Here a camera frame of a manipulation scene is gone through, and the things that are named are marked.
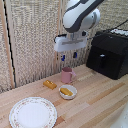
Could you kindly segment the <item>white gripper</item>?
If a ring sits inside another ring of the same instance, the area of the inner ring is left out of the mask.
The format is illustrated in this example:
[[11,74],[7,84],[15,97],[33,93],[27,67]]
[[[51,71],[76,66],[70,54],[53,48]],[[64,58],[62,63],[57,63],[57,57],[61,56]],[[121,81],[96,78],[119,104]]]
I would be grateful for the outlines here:
[[77,49],[84,48],[87,43],[87,32],[58,35],[55,39],[54,50],[61,53],[61,61],[65,61],[64,51],[75,50],[73,58],[77,58]]

